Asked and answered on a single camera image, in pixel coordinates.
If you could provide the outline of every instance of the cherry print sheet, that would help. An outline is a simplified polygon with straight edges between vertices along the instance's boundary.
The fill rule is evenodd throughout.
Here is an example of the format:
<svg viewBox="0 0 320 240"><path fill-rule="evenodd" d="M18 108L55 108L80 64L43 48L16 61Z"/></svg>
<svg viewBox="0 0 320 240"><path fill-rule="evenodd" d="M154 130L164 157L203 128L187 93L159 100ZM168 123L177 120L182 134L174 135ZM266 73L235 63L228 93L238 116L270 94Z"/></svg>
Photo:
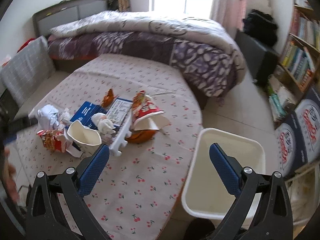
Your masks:
<svg viewBox="0 0 320 240"><path fill-rule="evenodd" d="M143 144L128 144L120 157L110 157L90 195L90 211L112 239L156 239L169 219L183 187L196 138L202 129L198 103L179 70L141 58L103 54L79 68L36 107L52 104L75 112L84 101L100 103L108 89L132 99L140 90L155 95L170 125ZM51 153L36 135L38 127L18 134L17 145L31 184L36 174L62 173L81 158ZM67 221L80 233L59 196Z"/></svg>

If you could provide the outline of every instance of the white trash bin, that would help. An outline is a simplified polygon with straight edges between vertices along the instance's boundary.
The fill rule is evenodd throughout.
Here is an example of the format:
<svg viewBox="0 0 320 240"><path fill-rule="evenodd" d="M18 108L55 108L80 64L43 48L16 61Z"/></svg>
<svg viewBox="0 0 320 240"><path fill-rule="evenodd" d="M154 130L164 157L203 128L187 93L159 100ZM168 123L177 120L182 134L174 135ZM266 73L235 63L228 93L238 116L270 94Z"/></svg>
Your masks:
<svg viewBox="0 0 320 240"><path fill-rule="evenodd" d="M223 151L235 157L243 166L253 168L256 173L265 174L265 152L260 143L214 128L203 129L196 143L181 202L191 216L210 219L217 225L230 209L235 197L230 195L209 158L209 148L218 143ZM248 212L244 227L254 217L261 194L256 194Z"/></svg>

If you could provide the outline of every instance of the person's hand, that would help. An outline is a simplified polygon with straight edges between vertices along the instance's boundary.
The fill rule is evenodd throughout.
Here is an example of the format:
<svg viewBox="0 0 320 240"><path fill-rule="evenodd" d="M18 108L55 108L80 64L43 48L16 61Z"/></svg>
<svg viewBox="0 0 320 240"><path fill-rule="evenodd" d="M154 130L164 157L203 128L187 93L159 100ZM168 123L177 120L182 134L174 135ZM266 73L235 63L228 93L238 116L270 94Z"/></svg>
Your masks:
<svg viewBox="0 0 320 240"><path fill-rule="evenodd" d="M10 155L10 150L7 147L4 148L4 155L6 157ZM12 178L12 176L16 174L16 169L11 164L8 164L7 167L8 167L9 177L6 176L4 183L12 201L17 202L17 200L19 199L19 194L17 192L17 185Z"/></svg>

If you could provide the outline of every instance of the snack bag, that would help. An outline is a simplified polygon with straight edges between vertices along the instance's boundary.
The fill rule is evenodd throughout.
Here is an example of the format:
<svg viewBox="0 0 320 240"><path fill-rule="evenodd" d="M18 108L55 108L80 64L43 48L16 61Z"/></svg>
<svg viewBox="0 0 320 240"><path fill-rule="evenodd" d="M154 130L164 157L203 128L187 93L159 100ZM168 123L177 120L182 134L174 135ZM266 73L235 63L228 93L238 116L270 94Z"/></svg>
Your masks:
<svg viewBox="0 0 320 240"><path fill-rule="evenodd" d="M64 153L70 144L63 132L59 130L41 130L37 135L42 139L43 146L52 151Z"/></svg>
<svg viewBox="0 0 320 240"><path fill-rule="evenodd" d="M169 124L169 120L163 116L164 111L152 101L152 98L144 90L134 98L132 109L133 130L160 130Z"/></svg>

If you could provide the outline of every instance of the storage box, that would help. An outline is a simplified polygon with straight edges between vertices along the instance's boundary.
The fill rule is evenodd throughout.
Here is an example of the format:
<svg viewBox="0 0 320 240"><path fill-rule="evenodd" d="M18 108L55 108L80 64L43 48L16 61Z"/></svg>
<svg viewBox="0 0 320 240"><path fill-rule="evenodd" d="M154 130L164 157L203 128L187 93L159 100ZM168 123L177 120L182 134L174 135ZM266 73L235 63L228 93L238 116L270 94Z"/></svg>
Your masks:
<svg viewBox="0 0 320 240"><path fill-rule="evenodd" d="M320 153L320 96L315 86L309 88L295 113L307 150L307 160L311 163Z"/></svg>
<svg viewBox="0 0 320 240"><path fill-rule="evenodd" d="M302 101L276 130L279 171L286 178L320 156L320 96L311 86Z"/></svg>
<svg viewBox="0 0 320 240"><path fill-rule="evenodd" d="M308 163L303 135L295 112L286 117L276 129L278 144L278 168L286 178L294 175L296 169Z"/></svg>
<svg viewBox="0 0 320 240"><path fill-rule="evenodd" d="M79 120L84 126L87 126L93 130L97 130L98 128L91 121L91 116L96 113L106 114L107 111L101 106L85 101L78 111L76 111L76 113L73 115L70 121L74 122L75 120Z"/></svg>
<svg viewBox="0 0 320 240"><path fill-rule="evenodd" d="M215 128L203 129L197 139L181 203L191 216L210 219L219 224L230 209L235 197L226 190L209 157L209 148L218 143L223 151L235 157L241 166L249 166L256 173L265 174L265 152L260 143ZM256 194L243 227L248 227L259 205Z"/></svg>

